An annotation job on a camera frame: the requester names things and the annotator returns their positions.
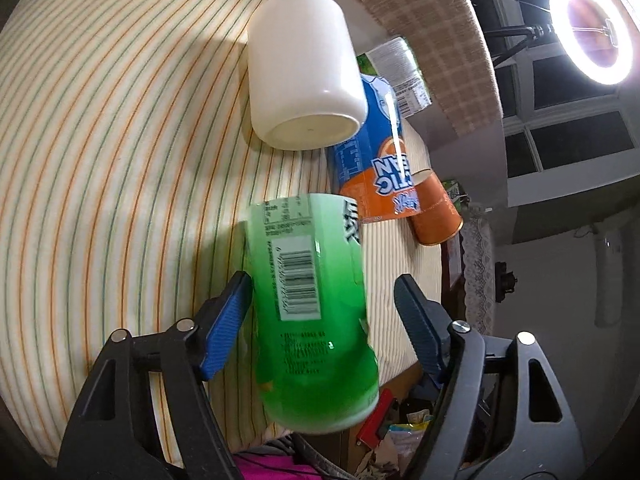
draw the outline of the magenta cloth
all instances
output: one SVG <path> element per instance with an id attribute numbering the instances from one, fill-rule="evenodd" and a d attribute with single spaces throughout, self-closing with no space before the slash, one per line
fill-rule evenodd
<path id="1" fill-rule="evenodd" d="M 247 460 L 244 460 L 242 455 L 235 455 L 234 460 L 246 480 L 320 480 L 318 472 L 315 469 L 309 465 L 294 464 L 292 456 L 250 455 L 247 456 Z M 257 463 L 267 467 L 291 469 L 296 472 L 273 471 Z"/>

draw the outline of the white cup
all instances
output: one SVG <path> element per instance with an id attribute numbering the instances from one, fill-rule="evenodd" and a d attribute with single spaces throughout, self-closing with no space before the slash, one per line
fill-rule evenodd
<path id="1" fill-rule="evenodd" d="M 267 1 L 249 21 L 248 49 L 251 120 L 268 145 L 315 150 L 364 124 L 360 71 L 333 0 Z"/>

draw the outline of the metal screw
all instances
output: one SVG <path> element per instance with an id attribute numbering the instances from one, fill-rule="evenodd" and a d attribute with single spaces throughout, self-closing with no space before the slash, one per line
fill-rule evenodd
<path id="1" fill-rule="evenodd" d="M 471 325 L 469 325 L 469 323 L 467 323 L 466 321 L 458 320 L 458 321 L 454 321 L 451 324 L 453 325 L 453 330 L 455 330 L 460 334 L 466 334 L 471 330 Z"/>
<path id="2" fill-rule="evenodd" d="M 127 333 L 126 330 L 119 328 L 111 334 L 111 340 L 114 343 L 119 343 L 120 341 L 124 341 L 127 338 L 127 335 L 129 335 L 129 333 Z"/>
<path id="3" fill-rule="evenodd" d="M 191 330 L 195 325 L 195 323 L 193 322 L 193 319 L 189 319 L 188 317 L 185 319 L 181 319 L 180 321 L 178 321 L 178 323 L 175 325 L 175 327 L 180 331 L 180 332 L 188 332 L 189 330 Z"/>
<path id="4" fill-rule="evenodd" d="M 530 332 L 520 332 L 518 334 L 518 341 L 523 345 L 533 345 L 536 342 L 536 337 Z"/>

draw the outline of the green plastic container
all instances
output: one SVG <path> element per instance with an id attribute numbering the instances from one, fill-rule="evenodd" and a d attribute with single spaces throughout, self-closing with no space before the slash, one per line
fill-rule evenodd
<path id="1" fill-rule="evenodd" d="M 364 420 L 378 402 L 378 364 L 355 201 L 309 194 L 253 205 L 247 235 L 268 415 L 304 433 Z"/>

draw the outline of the orange paper cup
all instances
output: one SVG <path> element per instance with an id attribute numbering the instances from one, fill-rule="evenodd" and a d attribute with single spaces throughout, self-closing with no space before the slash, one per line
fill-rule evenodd
<path id="1" fill-rule="evenodd" d="M 412 216 L 415 237 L 422 245 L 438 245 L 453 238 L 462 228 L 462 217 L 433 170 L 412 175 L 421 213 Z"/>

